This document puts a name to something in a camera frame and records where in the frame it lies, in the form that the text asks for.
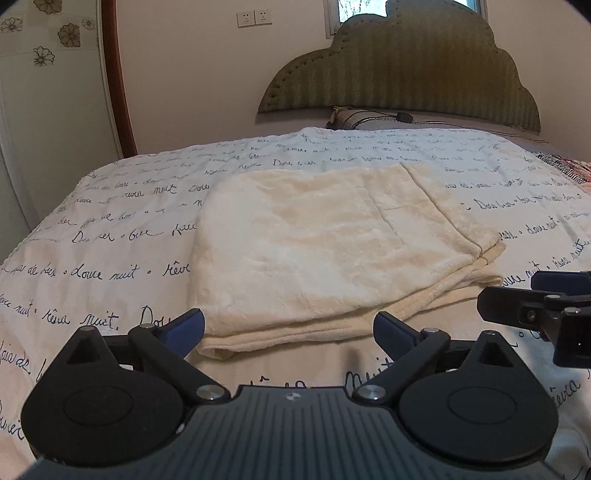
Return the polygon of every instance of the power socket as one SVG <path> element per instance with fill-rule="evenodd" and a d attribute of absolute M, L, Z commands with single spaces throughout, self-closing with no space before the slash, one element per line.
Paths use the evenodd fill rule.
<path fill-rule="evenodd" d="M 236 14 L 238 20 L 238 28 L 251 27 L 255 25 L 255 12 L 250 10 L 249 12 L 239 12 Z"/>
<path fill-rule="evenodd" d="M 271 12 L 268 8 L 260 8 L 255 10 L 255 23 L 256 25 L 269 25 L 271 21 Z"/>

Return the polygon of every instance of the folded blanket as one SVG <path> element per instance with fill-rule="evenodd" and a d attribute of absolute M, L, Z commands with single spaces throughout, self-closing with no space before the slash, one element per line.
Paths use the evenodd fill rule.
<path fill-rule="evenodd" d="M 229 178 L 197 222 L 199 352 L 371 335 L 380 309 L 404 320 L 500 284 L 504 248 L 423 164 Z"/>

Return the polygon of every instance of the white wall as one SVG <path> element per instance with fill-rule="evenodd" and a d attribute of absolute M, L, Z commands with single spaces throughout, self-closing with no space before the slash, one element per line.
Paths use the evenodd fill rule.
<path fill-rule="evenodd" d="M 255 123 L 267 85 L 286 62 L 326 48 L 322 0 L 125 0 L 119 48 L 138 151 L 323 126 L 297 113 Z M 264 7 L 273 25 L 238 29 L 235 14 Z M 591 160 L 591 25 L 564 0 L 488 0 L 498 45 L 534 95 L 543 134 Z"/>
<path fill-rule="evenodd" d="M 487 0 L 496 44 L 538 104 L 542 136 L 591 161 L 591 24 L 565 0 Z"/>
<path fill-rule="evenodd" d="M 257 7 L 270 9 L 273 25 L 238 29 L 236 13 Z M 255 117 L 284 64 L 330 45 L 322 0 L 125 0 L 117 2 L 117 22 L 140 153 L 310 125 L 297 115 L 262 125 Z M 316 125 L 329 116 L 323 112 Z"/>

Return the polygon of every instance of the flower pattern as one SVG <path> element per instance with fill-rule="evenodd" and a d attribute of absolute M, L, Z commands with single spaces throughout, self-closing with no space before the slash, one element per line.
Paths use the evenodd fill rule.
<path fill-rule="evenodd" d="M 22 20 L 17 17 L 10 17 L 0 23 L 0 32 L 20 32 L 22 31 Z"/>
<path fill-rule="evenodd" d="M 35 6 L 47 15 L 61 12 L 62 0 L 33 0 Z"/>
<path fill-rule="evenodd" d="M 43 67 L 44 65 L 53 65 L 55 55 L 48 48 L 37 47 L 33 49 L 33 63 L 37 67 Z"/>
<path fill-rule="evenodd" d="M 84 18 L 82 19 L 82 26 L 87 30 L 94 30 L 95 29 L 95 21 L 91 18 Z"/>
<path fill-rule="evenodd" d="M 57 33 L 60 42 L 65 47 L 80 47 L 80 27 L 73 23 L 68 23 L 60 28 Z"/>

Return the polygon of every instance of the bed headboard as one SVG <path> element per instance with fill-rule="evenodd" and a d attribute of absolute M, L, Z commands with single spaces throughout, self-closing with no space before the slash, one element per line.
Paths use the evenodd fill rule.
<path fill-rule="evenodd" d="M 540 131 L 534 98 L 481 15 L 454 0 L 389 0 L 273 78 L 259 113 L 335 105 L 449 113 Z"/>

